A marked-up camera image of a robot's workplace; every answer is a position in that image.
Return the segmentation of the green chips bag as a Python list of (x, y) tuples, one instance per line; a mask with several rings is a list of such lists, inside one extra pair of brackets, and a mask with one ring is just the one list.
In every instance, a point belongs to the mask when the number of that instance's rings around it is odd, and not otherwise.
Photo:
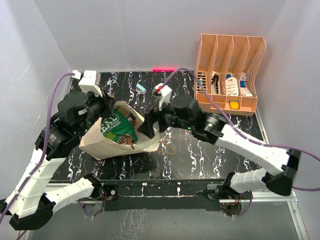
[(109, 118), (101, 121), (100, 132), (106, 138), (118, 145), (128, 145), (132, 149), (138, 141), (135, 127), (124, 117), (118, 109)]

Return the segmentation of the brown paper bag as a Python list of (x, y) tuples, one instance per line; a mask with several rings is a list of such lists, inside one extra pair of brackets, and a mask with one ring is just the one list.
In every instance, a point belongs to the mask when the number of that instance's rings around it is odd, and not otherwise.
[(110, 117), (99, 118), (82, 137), (79, 148), (97, 160), (139, 153), (175, 154), (172, 144), (160, 134), (148, 138), (138, 132), (145, 118), (125, 101), (117, 101)]

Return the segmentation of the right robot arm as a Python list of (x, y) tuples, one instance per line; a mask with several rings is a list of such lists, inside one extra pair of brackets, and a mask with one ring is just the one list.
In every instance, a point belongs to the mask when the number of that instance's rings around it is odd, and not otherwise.
[(244, 173), (230, 172), (222, 185), (207, 187), (204, 195), (209, 199), (233, 199), (255, 190), (269, 190), (280, 196), (289, 196), (298, 170), (301, 152), (255, 144), (236, 133), (220, 115), (204, 112), (190, 95), (174, 98), (171, 103), (159, 103), (145, 114), (138, 132), (152, 139), (154, 123), (159, 131), (167, 128), (190, 130), (200, 141), (229, 149), (260, 166), (260, 169)]

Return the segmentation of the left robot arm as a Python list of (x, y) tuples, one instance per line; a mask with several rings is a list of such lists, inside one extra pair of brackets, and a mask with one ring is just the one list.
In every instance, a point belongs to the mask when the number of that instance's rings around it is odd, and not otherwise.
[(38, 230), (58, 210), (83, 198), (97, 200), (103, 183), (87, 174), (67, 186), (45, 192), (57, 168), (99, 118), (112, 115), (116, 100), (105, 92), (70, 92), (57, 104), (57, 113), (35, 141), (31, 160), (12, 194), (0, 201), (2, 216), (10, 215), (16, 231)]

